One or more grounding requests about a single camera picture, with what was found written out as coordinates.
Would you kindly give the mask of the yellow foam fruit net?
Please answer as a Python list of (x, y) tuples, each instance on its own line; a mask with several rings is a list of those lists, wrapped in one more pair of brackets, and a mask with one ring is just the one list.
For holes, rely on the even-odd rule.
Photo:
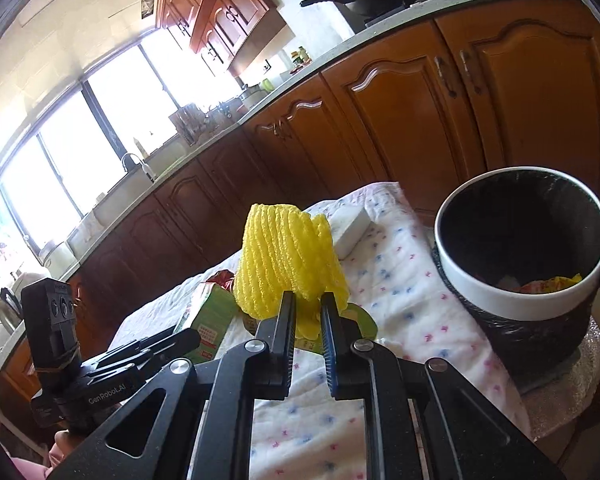
[(321, 298), (348, 306), (349, 287), (324, 214), (311, 216), (292, 205), (251, 206), (234, 277), (238, 306), (256, 320), (275, 316), (289, 290), (297, 299), (296, 336), (315, 340), (321, 330)]

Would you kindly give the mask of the kitchen faucet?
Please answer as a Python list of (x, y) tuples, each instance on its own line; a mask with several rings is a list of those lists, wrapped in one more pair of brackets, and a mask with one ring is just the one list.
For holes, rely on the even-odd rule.
[(143, 171), (145, 177), (151, 182), (154, 183), (157, 175), (155, 171), (150, 168), (147, 162), (137, 156), (137, 154), (126, 152), (121, 157), (121, 163), (123, 170), (128, 174), (131, 171), (131, 165), (139, 166), (140, 170)]

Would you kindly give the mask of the white trash bin black liner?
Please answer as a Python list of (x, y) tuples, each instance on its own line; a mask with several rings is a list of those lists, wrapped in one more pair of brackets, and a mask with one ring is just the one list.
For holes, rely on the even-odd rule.
[(555, 169), (480, 174), (440, 206), (434, 261), (509, 374), (545, 373), (588, 330), (600, 288), (600, 200)]

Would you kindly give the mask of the green milk carton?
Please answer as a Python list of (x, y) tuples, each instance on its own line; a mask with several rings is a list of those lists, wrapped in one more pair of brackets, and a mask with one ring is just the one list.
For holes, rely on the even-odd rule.
[(215, 283), (200, 283), (174, 330), (177, 333), (192, 328), (200, 336), (199, 346), (187, 352), (186, 359), (193, 364), (213, 360), (237, 311), (238, 305), (228, 290)]

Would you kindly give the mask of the electric kettle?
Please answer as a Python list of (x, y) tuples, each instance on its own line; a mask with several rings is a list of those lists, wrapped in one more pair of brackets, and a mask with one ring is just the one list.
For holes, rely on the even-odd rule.
[(12, 334), (22, 322), (21, 304), (6, 287), (0, 290), (0, 321), (9, 334)]

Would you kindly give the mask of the crushed red can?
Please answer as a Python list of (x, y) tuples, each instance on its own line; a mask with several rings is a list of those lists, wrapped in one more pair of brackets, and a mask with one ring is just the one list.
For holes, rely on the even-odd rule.
[(222, 289), (231, 292), (234, 286), (235, 275), (230, 270), (219, 270), (206, 279), (206, 283), (211, 283), (220, 286)]

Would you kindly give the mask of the floral white tablecloth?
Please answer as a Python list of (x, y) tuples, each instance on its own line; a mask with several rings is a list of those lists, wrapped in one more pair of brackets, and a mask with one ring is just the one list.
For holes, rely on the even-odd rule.
[[(449, 361), (530, 434), (512, 378), (477, 322), (443, 284), (427, 231), (400, 186), (369, 184), (308, 211), (332, 217), (349, 205), (364, 207), (370, 225), (341, 266), (350, 300), (373, 318), (378, 342), (409, 361)], [(250, 478), (365, 478), (363, 408), (361, 401), (334, 400), (323, 358), (296, 351), (287, 399), (254, 404)]]

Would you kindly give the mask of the white sponge block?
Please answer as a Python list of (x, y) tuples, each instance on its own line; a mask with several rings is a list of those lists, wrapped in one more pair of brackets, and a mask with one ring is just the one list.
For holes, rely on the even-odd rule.
[(332, 244), (339, 260), (352, 252), (370, 224), (370, 216), (363, 206), (343, 205), (328, 217)]

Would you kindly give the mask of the wooden upper cabinets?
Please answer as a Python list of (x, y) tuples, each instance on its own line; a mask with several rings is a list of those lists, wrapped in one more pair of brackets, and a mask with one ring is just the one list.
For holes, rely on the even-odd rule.
[(210, 64), (240, 76), (286, 26), (273, 0), (156, 0), (156, 26)]

